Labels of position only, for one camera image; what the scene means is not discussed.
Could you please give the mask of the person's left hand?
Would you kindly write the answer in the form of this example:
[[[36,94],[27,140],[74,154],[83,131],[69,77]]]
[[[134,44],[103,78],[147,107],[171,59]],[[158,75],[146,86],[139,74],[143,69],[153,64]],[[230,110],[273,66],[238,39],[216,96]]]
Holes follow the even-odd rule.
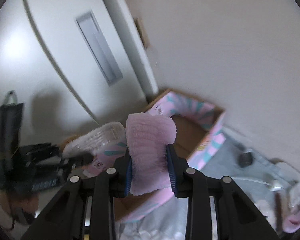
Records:
[[[37,194],[20,196],[15,193],[2,192],[0,193],[0,205],[14,221],[30,225],[35,219],[39,198]]]

